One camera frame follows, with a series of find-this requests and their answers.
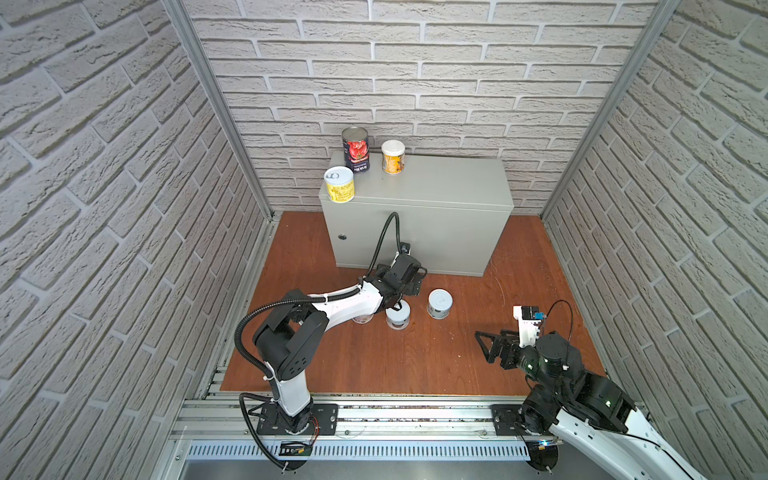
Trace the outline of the yellow labelled can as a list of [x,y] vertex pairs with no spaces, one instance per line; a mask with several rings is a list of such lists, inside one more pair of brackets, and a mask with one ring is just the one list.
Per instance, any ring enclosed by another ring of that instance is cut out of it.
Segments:
[[345,166],[334,166],[324,174],[329,199],[334,203],[347,203],[355,196],[354,174]]

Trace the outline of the white flat-lid can front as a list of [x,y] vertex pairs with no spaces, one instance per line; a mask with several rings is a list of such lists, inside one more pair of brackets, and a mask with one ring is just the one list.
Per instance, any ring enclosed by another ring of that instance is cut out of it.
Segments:
[[404,169],[405,145],[399,140],[387,140],[381,145],[382,169],[390,175],[397,175]]

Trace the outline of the red tomato can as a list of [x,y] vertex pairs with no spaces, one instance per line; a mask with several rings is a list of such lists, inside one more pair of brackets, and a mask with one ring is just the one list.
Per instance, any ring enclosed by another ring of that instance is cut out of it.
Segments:
[[345,128],[342,133],[344,163],[353,173],[370,168],[369,136],[366,129],[357,126]]

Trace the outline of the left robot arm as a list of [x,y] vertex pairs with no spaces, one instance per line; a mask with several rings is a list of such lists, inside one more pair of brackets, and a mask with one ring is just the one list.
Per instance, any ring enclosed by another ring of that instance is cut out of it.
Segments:
[[313,399],[305,370],[325,333],[393,308],[405,296],[418,295],[427,273],[414,257],[401,254],[391,265],[377,266],[351,287],[325,294],[292,290],[239,322],[235,347],[263,373],[288,432],[297,434],[310,422]]

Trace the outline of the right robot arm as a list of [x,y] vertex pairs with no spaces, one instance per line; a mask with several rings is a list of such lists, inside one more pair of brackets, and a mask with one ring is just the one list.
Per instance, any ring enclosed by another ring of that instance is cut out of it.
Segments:
[[485,360],[518,369],[534,382],[510,414],[492,407],[500,421],[533,435],[551,434],[572,445],[616,479],[702,479],[651,425],[636,403],[609,378],[587,370],[578,349],[556,332],[522,342],[520,333],[477,331]]

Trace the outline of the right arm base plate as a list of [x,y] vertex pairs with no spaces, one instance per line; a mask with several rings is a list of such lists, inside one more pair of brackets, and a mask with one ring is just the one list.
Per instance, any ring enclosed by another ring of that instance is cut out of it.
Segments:
[[545,436],[563,408],[557,404],[493,404],[492,420],[497,436]]

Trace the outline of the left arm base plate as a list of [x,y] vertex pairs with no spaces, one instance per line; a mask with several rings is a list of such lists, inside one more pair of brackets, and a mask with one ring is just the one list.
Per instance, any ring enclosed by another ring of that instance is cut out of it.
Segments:
[[270,403],[258,414],[259,435],[310,435],[316,430],[320,436],[336,433],[339,405],[333,403],[310,404],[297,416],[291,417],[277,404]]

